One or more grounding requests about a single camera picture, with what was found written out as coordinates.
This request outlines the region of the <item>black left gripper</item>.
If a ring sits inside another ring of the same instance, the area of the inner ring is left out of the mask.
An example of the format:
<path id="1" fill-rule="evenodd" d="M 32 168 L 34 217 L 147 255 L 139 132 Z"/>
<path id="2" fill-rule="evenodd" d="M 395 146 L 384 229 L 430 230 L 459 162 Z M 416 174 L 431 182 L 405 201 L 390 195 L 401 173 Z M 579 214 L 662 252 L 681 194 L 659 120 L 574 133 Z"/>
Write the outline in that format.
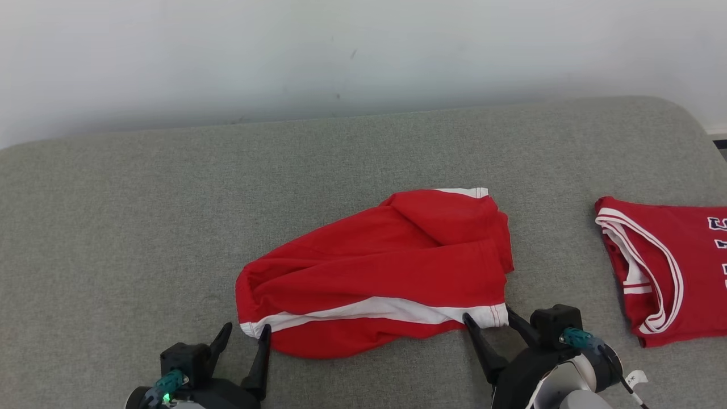
<path id="1" fill-rule="evenodd" d="M 208 346 L 208 368 L 216 368 L 232 331 L 232 323 L 223 324 Z M 228 379 L 212 379 L 203 388 L 178 389 L 171 394 L 159 393 L 156 396 L 147 394 L 150 391 L 156 393 L 156 388 L 140 386 L 130 393 L 126 408 L 260 408 L 267 394 L 271 334 L 270 324 L 265 324 L 257 342 L 257 354 L 241 384 Z"/>

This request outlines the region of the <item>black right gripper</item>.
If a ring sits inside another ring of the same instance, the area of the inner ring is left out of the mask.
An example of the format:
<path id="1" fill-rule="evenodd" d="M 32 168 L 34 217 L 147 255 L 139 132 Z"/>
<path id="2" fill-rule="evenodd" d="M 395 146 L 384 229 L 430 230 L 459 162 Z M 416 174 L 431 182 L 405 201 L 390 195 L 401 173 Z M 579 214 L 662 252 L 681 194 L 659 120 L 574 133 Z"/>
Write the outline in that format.
<path id="1" fill-rule="evenodd" d="M 529 347 L 510 363 L 496 353 L 484 339 L 482 329 L 469 313 L 462 320 L 486 380 L 494 387 L 493 408 L 530 408 L 530 399 L 536 393 L 543 376 L 561 362 L 559 351 L 535 349 L 540 346 L 540 334 L 529 321 L 506 307 L 508 325 L 517 331 Z"/>

